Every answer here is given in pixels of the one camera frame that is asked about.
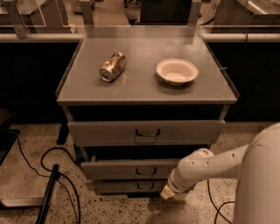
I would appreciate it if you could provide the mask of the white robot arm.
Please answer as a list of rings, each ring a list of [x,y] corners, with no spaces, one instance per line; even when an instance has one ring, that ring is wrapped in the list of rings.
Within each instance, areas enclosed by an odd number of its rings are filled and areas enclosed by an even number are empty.
[[[206,179],[236,179],[233,224],[280,224],[280,123],[242,147],[213,154],[201,148],[179,160],[161,196],[185,193]]]

